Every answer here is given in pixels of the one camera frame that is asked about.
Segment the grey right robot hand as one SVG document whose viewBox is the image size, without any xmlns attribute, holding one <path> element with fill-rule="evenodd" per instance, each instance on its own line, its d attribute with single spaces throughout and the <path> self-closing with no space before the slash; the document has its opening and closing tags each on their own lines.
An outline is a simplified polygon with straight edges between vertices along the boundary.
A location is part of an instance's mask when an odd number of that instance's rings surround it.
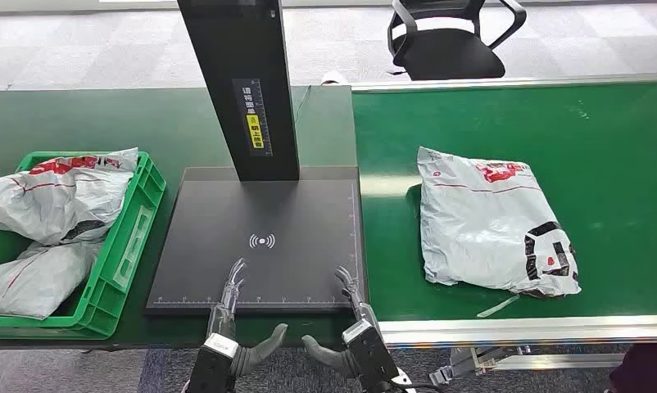
<svg viewBox="0 0 657 393">
<path fill-rule="evenodd" d="M 379 335 L 382 335 L 371 305 L 364 301 L 358 290 L 357 281 L 350 275 L 350 272 L 339 265 L 335 270 L 335 275 L 343 284 L 342 294 L 351 302 L 356 320 L 365 319 L 377 330 Z M 320 345 L 310 335 L 304 335 L 301 340 L 311 358 L 332 368 L 346 378 L 358 378 L 360 375 L 359 364 L 348 349 L 341 352 L 331 350 Z"/>
</svg>

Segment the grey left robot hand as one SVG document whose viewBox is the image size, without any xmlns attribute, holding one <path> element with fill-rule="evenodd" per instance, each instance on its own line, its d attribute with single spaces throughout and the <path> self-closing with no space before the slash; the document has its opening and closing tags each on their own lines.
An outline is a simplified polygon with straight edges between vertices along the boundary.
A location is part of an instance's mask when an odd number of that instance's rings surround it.
<svg viewBox="0 0 657 393">
<path fill-rule="evenodd" d="M 220 301 L 211 306 L 207 338 L 203 343 L 204 349 L 212 350 L 216 357 L 229 361 L 231 377 L 250 374 L 283 344 L 288 330 L 286 323 L 280 323 L 268 338 L 256 346 L 245 347 L 238 344 L 235 309 L 244 282 L 241 272 L 245 266 L 245 260 L 240 258 L 231 267 Z"/>
</svg>

